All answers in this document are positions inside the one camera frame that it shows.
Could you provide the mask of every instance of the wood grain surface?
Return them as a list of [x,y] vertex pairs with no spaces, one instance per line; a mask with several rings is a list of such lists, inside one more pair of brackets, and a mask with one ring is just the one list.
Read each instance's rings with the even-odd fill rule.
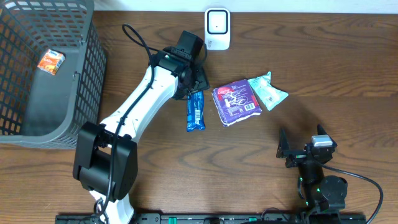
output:
[[[204,36],[203,13],[99,12],[94,22],[109,53],[99,120],[139,84],[144,49],[121,24],[130,23],[151,47],[175,45],[183,30]],[[256,213],[305,206],[297,169],[275,158],[280,128],[292,147],[321,123],[338,143],[328,164],[379,182],[384,203],[374,223],[398,220],[398,16],[357,14],[232,14],[231,47],[209,52],[205,64],[205,131],[186,132],[186,103],[169,100],[138,147],[133,206],[165,213]],[[211,90],[272,71],[289,97],[260,116],[221,125]],[[0,146],[0,223],[53,223],[60,213],[90,213],[94,200],[72,177],[75,151]],[[348,181],[345,212],[369,217],[379,192]]]

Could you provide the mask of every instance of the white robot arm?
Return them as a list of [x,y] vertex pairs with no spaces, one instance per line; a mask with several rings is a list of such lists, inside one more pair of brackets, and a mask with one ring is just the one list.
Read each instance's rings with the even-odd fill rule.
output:
[[[130,105],[137,99],[137,97],[144,91],[145,87],[150,81],[152,75],[151,67],[148,67],[146,74],[138,85],[138,87],[131,93],[129,98],[113,113],[102,120],[101,124],[105,124],[105,130],[114,133],[119,124],[120,118],[130,107]],[[137,105],[128,114],[125,125],[120,129],[119,135],[124,136],[128,134],[131,140],[138,143],[145,128],[154,117],[159,108],[177,91],[178,77],[174,77],[171,71],[166,70],[160,66],[155,67],[155,78],[152,88],[138,101]],[[98,200],[102,198],[105,201],[106,196],[91,190],[90,194]],[[108,216],[110,224],[129,223],[134,214],[134,209],[129,201],[129,194],[122,200],[109,202],[105,213]],[[105,216],[100,217],[101,221],[105,222]]]
[[[152,78],[152,67],[131,93],[129,98],[109,117],[102,120],[100,125],[87,122],[81,127],[78,135],[73,177],[79,180],[84,189],[99,202],[106,200],[108,186],[111,184],[109,203],[100,219],[110,224],[127,224],[134,214],[129,201],[129,190],[137,175],[137,143],[145,128],[159,108],[170,98],[181,99],[188,94],[203,91],[210,86],[201,63],[195,63],[203,41],[184,31],[176,47],[167,47],[151,56],[154,63],[154,79],[151,88],[128,112],[130,106],[144,92]],[[121,118],[126,119],[120,127]],[[117,149],[113,151],[113,178],[110,183],[111,156],[99,147],[112,147],[117,142]]]
[[[178,87],[178,77],[174,77],[172,72],[160,66],[155,67],[155,79],[152,88],[138,101],[137,105],[128,114],[125,125],[120,129],[119,135],[128,134],[134,142],[139,141],[141,134],[154,117],[159,108],[171,97],[174,96]],[[105,129],[114,133],[119,124],[120,118],[129,108],[129,106],[142,93],[144,88],[150,81],[152,75],[150,67],[148,67],[144,79],[138,87],[131,93],[129,98],[113,113],[111,116],[102,120],[101,124],[105,124]]]

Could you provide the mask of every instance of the orange snack package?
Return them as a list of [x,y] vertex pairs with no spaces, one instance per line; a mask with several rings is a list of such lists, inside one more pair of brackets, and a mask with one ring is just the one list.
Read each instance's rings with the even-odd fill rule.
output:
[[63,56],[63,54],[48,49],[37,67],[45,72],[55,75],[64,60],[65,56]]

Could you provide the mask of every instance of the white power adapter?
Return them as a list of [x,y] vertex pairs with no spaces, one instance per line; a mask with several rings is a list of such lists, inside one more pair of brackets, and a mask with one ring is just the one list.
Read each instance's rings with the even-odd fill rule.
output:
[[205,43],[208,50],[226,50],[231,42],[231,14],[227,9],[210,8],[205,12]]

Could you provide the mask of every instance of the snack package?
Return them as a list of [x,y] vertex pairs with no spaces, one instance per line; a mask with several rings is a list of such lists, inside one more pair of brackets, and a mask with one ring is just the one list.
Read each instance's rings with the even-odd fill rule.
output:
[[269,111],[289,95],[271,85],[271,72],[257,78],[249,79],[249,83]]
[[224,127],[261,114],[261,108],[247,80],[213,90],[213,99]]
[[37,67],[51,75],[55,75],[64,60],[65,56],[63,54],[48,49]]
[[187,131],[193,131],[195,129],[204,130],[206,129],[205,122],[203,120],[203,108],[205,106],[205,98],[203,92],[200,91],[191,95],[190,99],[187,100]]

